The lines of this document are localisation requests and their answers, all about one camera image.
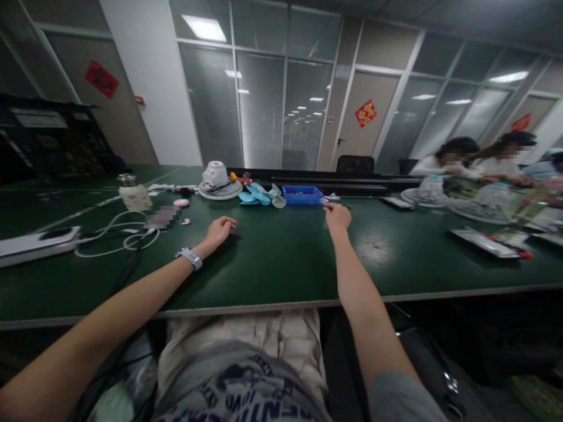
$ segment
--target white power strip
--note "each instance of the white power strip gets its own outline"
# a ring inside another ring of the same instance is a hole
[[[0,240],[0,268],[72,251],[80,226]]]

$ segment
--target fluorescent light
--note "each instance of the fluorescent light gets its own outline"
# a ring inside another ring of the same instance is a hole
[[[455,100],[455,101],[447,101],[446,104],[451,104],[453,106],[458,106],[460,104],[469,104],[471,100],[469,98],[465,98],[464,100]]]
[[[416,97],[412,97],[413,100],[430,100],[431,98],[436,98],[436,96],[432,96],[430,94],[422,94]]]
[[[491,82],[498,82],[498,83],[508,83],[514,82],[516,80],[521,80],[528,76],[529,72],[516,72],[516,73],[509,73],[506,75],[496,76],[494,78],[489,79]]]
[[[227,74],[228,77],[235,77],[234,70],[225,70],[225,73]],[[242,74],[240,72],[236,72],[236,77],[240,79],[242,78]]]
[[[182,15],[182,17],[197,38],[211,41],[227,41],[217,19],[206,19],[189,15]]]

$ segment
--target ceiling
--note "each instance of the ceiling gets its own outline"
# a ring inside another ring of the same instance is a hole
[[[563,0],[302,0],[295,3],[563,55]]]

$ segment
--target hand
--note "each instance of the hand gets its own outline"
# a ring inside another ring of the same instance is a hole
[[[463,173],[463,169],[460,167],[452,167],[444,170],[444,174],[451,174],[454,176],[461,176],[462,173]]]
[[[499,178],[494,178],[494,177],[483,177],[479,179],[479,183],[481,185],[490,185],[491,183],[499,183],[500,179]]]
[[[338,203],[329,202],[324,204],[324,211],[327,215],[327,226],[330,234],[346,233],[348,226],[352,222],[352,214],[345,206]]]
[[[198,250],[201,250],[198,256],[205,259],[211,255],[229,237],[229,233],[236,229],[238,223],[235,219],[225,216],[213,221],[207,229],[205,240],[197,246]]]

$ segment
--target watch strap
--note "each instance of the watch strap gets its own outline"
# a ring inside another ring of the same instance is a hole
[[[204,264],[200,257],[198,257],[190,248],[182,248],[180,252],[176,254],[176,258],[183,256],[188,259],[194,266],[195,271],[201,268]]]

